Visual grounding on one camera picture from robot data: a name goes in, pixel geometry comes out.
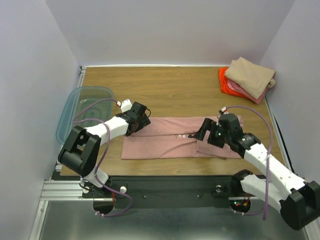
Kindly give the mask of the pink printed t-shirt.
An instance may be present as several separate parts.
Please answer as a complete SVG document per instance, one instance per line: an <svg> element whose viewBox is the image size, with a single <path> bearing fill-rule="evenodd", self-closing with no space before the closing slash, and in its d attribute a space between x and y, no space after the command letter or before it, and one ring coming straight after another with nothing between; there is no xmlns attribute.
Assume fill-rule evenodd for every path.
<svg viewBox="0 0 320 240"><path fill-rule="evenodd" d="M204 120L203 116L151 117L148 126L123 138L121 159L239 159L239 154L232 151L227 144L222 148L208 144L208 131L203 141L189 137L200 129Z"/></svg>

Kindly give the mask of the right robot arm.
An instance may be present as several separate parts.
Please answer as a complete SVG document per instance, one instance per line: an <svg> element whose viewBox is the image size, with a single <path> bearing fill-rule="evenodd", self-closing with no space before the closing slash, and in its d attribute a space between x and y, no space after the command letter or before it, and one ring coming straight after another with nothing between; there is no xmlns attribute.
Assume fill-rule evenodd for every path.
<svg viewBox="0 0 320 240"><path fill-rule="evenodd" d="M233 113L223 113L217 121L205 118L190 137L219 148L228 145L265 175L265 179L260 179L246 169L237 172L230 182L233 194L248 193L263 200L296 231L319 218L320 185L305 181L281 164L256 136L243 131Z"/></svg>

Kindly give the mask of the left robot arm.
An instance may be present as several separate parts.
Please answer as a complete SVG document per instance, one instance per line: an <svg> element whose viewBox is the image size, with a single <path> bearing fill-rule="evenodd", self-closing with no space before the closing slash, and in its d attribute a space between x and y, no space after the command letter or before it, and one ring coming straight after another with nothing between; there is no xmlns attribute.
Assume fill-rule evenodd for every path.
<svg viewBox="0 0 320 240"><path fill-rule="evenodd" d="M57 160L94 185L94 191L100 197L111 193L109 176L97 163L100 147L109 148L110 140L119 136L130 136L148 126L151 121L146 112L147 106L126 99L116 102L121 112L107 121L97 120L99 124L90 127L73 127L66 138Z"/></svg>

